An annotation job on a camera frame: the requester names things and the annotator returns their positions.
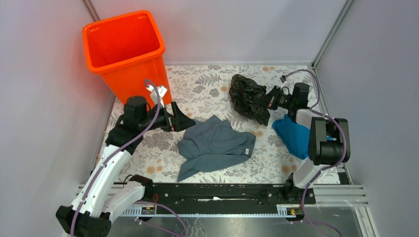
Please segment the black plastic trash bag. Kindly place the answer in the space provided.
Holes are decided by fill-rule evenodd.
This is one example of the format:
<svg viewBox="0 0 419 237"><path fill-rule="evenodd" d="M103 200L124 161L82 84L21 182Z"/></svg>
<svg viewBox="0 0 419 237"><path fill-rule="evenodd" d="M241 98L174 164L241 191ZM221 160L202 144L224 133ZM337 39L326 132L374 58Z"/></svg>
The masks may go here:
<svg viewBox="0 0 419 237"><path fill-rule="evenodd" d="M268 125L270 119L269 111L253 112L253 94L258 89L267 89L264 85L257 84L254 80L240 74L231 78L228 94L233 110L247 119L257 121L264 126Z"/></svg>

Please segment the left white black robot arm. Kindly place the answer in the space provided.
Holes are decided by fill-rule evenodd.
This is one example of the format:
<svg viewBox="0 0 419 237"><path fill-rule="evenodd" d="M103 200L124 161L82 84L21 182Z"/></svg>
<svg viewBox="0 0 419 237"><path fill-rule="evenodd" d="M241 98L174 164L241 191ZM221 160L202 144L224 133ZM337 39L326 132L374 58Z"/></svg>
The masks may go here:
<svg viewBox="0 0 419 237"><path fill-rule="evenodd" d="M171 103L171 108L172 114L163 103L151 108L142 96L127 100L87 183L69 206L60 206L56 211L64 232L72 237L106 237L112 223L132 204L147 203L156 196L153 181L141 175L131 176L112 197L108 193L147 131L160 128L165 132L180 132L196 124L176 102Z"/></svg>

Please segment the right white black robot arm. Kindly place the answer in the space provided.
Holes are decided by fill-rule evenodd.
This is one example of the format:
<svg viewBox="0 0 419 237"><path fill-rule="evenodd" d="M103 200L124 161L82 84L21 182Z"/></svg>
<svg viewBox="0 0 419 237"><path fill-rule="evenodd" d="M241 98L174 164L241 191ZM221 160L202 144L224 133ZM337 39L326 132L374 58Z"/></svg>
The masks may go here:
<svg viewBox="0 0 419 237"><path fill-rule="evenodd" d="M276 86L264 95L258 95L255 103L266 109L283 108L295 124L309 129L308 158L301 168L292 174L293 184L283 190L284 199L296 203L303 197L303 188L309 188L320 174L345 162L350 157L348 122L342 118L315 111L308 105L309 85L298 82L292 94L286 94Z"/></svg>

